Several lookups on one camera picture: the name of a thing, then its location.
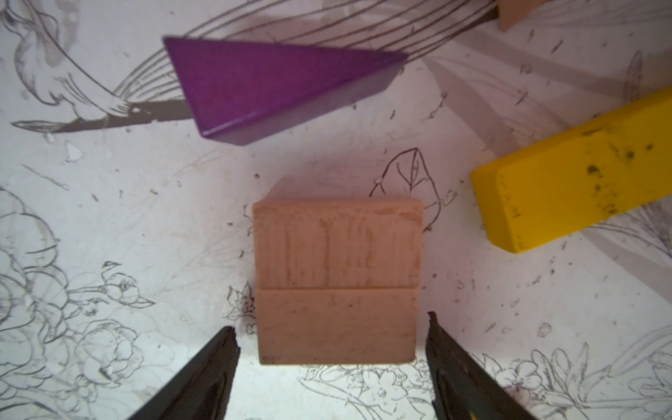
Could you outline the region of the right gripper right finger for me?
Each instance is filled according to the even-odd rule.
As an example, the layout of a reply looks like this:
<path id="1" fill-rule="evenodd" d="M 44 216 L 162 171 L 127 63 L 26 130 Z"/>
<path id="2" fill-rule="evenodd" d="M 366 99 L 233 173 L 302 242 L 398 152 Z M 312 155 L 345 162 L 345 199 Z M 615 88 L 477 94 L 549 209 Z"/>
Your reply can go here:
<path id="1" fill-rule="evenodd" d="M 439 325 L 436 313 L 428 315 L 425 354 L 438 419 L 535 419 Z"/>

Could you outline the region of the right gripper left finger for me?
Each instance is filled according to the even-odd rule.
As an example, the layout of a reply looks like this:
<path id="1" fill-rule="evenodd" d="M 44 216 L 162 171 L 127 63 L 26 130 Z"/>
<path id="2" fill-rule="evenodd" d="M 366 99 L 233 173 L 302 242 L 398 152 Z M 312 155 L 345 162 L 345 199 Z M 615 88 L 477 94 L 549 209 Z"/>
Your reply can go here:
<path id="1" fill-rule="evenodd" d="M 223 327 L 130 420 L 220 420 L 225 417 L 241 348 Z"/>

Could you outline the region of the square natural wood block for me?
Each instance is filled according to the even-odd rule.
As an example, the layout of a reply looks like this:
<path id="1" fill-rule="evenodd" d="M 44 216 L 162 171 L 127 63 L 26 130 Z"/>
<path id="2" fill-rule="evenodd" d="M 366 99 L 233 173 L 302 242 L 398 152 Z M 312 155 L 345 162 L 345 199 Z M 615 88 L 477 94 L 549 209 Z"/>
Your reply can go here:
<path id="1" fill-rule="evenodd" d="M 422 201 L 265 199 L 255 203 L 253 223 L 263 364 L 415 358 Z"/>

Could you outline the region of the yellow bar block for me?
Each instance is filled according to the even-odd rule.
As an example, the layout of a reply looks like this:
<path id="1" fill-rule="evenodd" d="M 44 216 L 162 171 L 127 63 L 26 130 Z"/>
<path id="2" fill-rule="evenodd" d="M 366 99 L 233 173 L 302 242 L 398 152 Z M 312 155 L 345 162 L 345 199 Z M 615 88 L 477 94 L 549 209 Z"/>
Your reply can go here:
<path id="1" fill-rule="evenodd" d="M 671 194 L 671 90 L 662 89 L 472 172 L 488 240 L 510 253 Z"/>

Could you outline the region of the purple triangle block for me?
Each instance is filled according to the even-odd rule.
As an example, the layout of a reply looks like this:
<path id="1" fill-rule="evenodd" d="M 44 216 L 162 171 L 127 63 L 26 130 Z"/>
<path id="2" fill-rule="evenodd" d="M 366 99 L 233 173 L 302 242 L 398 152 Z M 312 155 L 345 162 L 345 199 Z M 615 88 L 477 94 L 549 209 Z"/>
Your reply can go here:
<path id="1" fill-rule="evenodd" d="M 165 37 L 203 138 L 249 145 L 377 95 L 404 52 Z"/>

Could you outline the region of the natural wood triangle block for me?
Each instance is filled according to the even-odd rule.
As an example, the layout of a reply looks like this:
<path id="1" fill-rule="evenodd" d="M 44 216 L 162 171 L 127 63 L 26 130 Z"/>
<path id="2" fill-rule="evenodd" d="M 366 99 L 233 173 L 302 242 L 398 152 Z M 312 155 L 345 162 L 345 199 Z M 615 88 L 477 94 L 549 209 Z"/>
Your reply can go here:
<path id="1" fill-rule="evenodd" d="M 547 0 L 497 0 L 496 3 L 499 8 L 499 28 L 506 32 L 547 3 Z"/>

